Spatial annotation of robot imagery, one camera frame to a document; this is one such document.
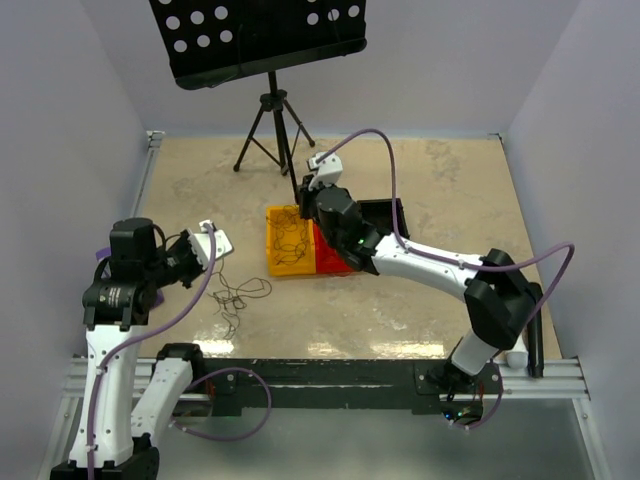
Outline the yellow plastic bin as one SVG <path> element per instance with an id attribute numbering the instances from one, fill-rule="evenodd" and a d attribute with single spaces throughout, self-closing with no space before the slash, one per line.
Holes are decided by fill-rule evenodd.
<path id="1" fill-rule="evenodd" d="M 266 209 L 266 260 L 271 276 L 316 273 L 312 224 L 299 216 L 295 205 Z"/>

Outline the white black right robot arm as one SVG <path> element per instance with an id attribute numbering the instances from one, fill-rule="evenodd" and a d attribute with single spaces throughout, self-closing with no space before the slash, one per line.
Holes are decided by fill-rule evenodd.
<path id="1" fill-rule="evenodd" d="M 533 284 L 501 250 L 484 256 L 428 250 L 365 220 L 346 189 L 315 181 L 311 174 L 298 187 L 298 205 L 301 216 L 313 221 L 353 270 L 411 280 L 465 304 L 471 328 L 431 374 L 443 389 L 469 392 L 485 364 L 512 349 L 536 315 Z"/>

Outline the black plastic bin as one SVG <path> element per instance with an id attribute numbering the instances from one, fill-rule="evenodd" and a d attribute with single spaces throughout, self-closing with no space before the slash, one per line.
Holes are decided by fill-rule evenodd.
<path id="1" fill-rule="evenodd" d="M 393 212 L 392 212 L 392 199 L 370 199 L 359 200 L 363 218 L 374 224 L 380 229 L 386 229 L 390 233 L 394 233 L 393 224 Z M 406 223 L 404 208 L 400 198 L 396 199 L 396 213 L 397 213 L 397 225 L 399 235 L 403 238 L 409 239 L 410 233 Z"/>

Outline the red plastic bin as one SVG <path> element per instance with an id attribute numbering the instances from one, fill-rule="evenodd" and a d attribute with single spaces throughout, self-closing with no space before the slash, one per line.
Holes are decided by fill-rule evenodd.
<path id="1" fill-rule="evenodd" d="M 348 275 L 353 272 L 324 239 L 320 229 L 312 224 L 315 244 L 315 271 L 323 275 Z"/>

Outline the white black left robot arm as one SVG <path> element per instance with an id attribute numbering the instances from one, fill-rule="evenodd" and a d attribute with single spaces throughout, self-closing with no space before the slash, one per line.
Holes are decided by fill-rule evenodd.
<path id="1" fill-rule="evenodd" d="M 200 347 L 168 345 L 140 400 L 133 399 L 143 341 L 179 324 L 204 296 L 216 261 L 233 250 L 205 220 L 172 245 L 149 218 L 116 222 L 110 254 L 82 297 L 87 364 L 78 429 L 52 479 L 154 479 L 162 430 L 183 391 L 207 380 Z"/>

